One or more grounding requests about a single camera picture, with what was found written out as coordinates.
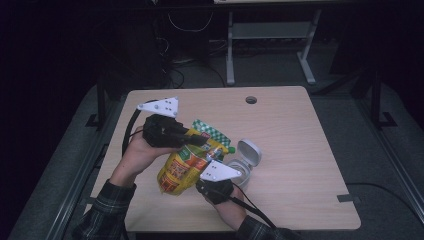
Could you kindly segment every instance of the yellow bag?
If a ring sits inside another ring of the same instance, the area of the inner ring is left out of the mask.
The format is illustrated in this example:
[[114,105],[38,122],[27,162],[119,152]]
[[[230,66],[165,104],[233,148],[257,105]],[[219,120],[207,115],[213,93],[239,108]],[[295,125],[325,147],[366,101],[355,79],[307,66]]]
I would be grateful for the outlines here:
[[229,146],[230,139],[198,119],[186,133],[193,134],[209,139],[203,146],[185,145],[169,156],[157,176],[161,192],[180,195],[199,180],[200,174],[212,159],[222,161],[226,154],[234,153],[234,148]]

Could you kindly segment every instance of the white container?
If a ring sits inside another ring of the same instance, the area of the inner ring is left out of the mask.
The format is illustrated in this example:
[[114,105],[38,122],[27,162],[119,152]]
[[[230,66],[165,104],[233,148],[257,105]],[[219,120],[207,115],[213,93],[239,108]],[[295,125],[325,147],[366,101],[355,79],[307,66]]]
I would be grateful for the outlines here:
[[233,183],[245,189],[249,182],[250,172],[258,166],[262,158],[261,150],[249,139],[242,139],[237,144],[237,153],[240,159],[232,159],[227,166],[241,172],[240,177],[231,179]]

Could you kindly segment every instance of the white lid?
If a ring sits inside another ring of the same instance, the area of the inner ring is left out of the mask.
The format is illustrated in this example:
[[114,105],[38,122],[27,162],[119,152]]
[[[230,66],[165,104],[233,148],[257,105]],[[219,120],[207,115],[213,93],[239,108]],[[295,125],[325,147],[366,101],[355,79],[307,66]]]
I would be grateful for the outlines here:
[[247,164],[256,167],[262,158],[261,150],[249,139],[242,139],[237,144],[237,152]]

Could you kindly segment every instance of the grommet hole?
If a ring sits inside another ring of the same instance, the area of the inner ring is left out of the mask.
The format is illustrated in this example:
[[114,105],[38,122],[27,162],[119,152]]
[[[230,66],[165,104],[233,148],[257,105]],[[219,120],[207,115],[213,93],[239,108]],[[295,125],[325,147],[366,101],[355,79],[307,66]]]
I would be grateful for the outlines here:
[[258,102],[258,99],[256,99],[254,96],[248,96],[248,97],[246,98],[246,102],[247,102],[248,104],[255,104],[255,103],[257,103],[257,102]]

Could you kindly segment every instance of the plaid shirt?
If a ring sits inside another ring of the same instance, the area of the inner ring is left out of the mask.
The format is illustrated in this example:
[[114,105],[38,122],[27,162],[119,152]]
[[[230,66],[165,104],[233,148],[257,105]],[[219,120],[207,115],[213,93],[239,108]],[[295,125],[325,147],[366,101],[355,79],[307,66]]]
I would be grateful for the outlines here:
[[120,239],[124,219],[137,186],[118,187],[106,181],[91,209],[74,229],[74,239]]
[[[124,219],[137,186],[124,188],[106,181],[91,209],[74,229],[74,239],[120,239],[124,231]],[[301,237],[289,229],[273,231],[267,225],[247,216],[237,238],[246,240],[300,240]]]

